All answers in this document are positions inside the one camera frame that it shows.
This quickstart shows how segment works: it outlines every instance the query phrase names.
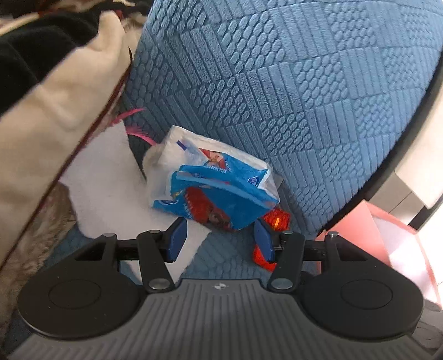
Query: white towel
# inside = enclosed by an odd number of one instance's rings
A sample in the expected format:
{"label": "white towel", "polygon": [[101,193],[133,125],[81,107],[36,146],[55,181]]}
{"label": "white towel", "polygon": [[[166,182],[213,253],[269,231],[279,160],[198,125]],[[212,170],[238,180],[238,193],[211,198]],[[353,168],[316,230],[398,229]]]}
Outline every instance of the white towel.
{"label": "white towel", "polygon": [[[61,182],[70,190],[80,231],[91,238],[111,232],[120,240],[134,239],[144,231],[166,230],[177,218],[149,207],[146,182],[129,148],[123,123],[93,139],[75,157]],[[175,263],[166,264],[174,282],[208,233],[205,226],[188,220],[183,249]],[[129,265],[140,277],[138,266]]]}

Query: black fabric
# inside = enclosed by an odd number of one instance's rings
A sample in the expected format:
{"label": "black fabric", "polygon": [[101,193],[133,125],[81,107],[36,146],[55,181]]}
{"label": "black fabric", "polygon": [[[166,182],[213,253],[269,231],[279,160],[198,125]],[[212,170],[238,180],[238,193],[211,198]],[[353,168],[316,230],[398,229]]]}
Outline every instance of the black fabric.
{"label": "black fabric", "polygon": [[94,12],[48,14],[0,37],[0,115],[98,31]]}
{"label": "black fabric", "polygon": [[14,18],[37,11],[39,0],[0,0],[0,16]]}

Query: blue textured cushion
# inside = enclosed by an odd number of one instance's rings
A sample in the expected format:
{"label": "blue textured cushion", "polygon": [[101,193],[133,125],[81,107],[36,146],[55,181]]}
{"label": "blue textured cushion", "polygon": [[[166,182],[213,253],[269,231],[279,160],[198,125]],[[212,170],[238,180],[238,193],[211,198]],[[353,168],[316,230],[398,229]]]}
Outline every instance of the blue textured cushion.
{"label": "blue textured cushion", "polygon": [[[124,95],[147,110],[127,122],[156,141],[180,125],[270,162],[293,228],[312,238],[392,149],[442,45],[442,0],[155,0]],[[140,164],[146,145],[130,143]],[[199,251],[190,269],[202,275],[204,258],[222,278],[238,255],[218,266]]]}

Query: red object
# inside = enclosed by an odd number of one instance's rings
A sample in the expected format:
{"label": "red object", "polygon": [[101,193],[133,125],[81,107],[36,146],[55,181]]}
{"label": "red object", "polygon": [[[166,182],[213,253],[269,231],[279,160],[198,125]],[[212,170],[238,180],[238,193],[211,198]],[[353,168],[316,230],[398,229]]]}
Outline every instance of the red object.
{"label": "red object", "polygon": [[289,221],[291,217],[288,212],[279,208],[274,208],[263,216],[266,221],[275,231],[285,231],[289,229]]}
{"label": "red object", "polygon": [[114,10],[114,12],[117,14],[118,18],[121,20],[124,19],[123,12],[121,10]]}
{"label": "red object", "polygon": [[[268,212],[263,216],[263,220],[266,221],[269,224],[269,226],[275,231],[288,230],[290,219],[291,217],[289,213],[279,208],[274,208],[273,210],[271,210],[270,212]],[[273,272],[277,266],[276,262],[270,263],[264,259],[263,254],[261,253],[257,245],[255,245],[254,247],[254,251],[252,253],[252,260],[258,266],[261,266],[262,268],[270,272]]]}
{"label": "red object", "polygon": [[264,259],[264,257],[263,257],[263,255],[262,255],[260,249],[258,248],[257,244],[255,244],[254,251],[252,252],[252,260],[253,260],[258,266],[261,266],[263,269],[266,269],[267,271],[270,271],[270,272],[273,272],[274,269],[275,269],[276,266],[277,266],[277,263],[276,263],[276,262],[274,262],[274,263],[270,263],[270,262],[267,262],[267,261]]}
{"label": "red object", "polygon": [[222,209],[216,207],[202,189],[186,188],[185,200],[195,221],[202,224],[209,222],[225,230],[231,229],[229,216]]}

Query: blue tissue packaging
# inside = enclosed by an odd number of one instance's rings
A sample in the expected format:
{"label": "blue tissue packaging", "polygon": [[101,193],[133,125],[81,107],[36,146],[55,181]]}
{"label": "blue tissue packaging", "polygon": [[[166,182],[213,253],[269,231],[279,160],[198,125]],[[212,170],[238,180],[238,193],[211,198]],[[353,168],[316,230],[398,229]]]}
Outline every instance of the blue tissue packaging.
{"label": "blue tissue packaging", "polygon": [[270,165],[243,151],[178,126],[158,147],[145,168],[155,209],[240,230],[279,202]]}

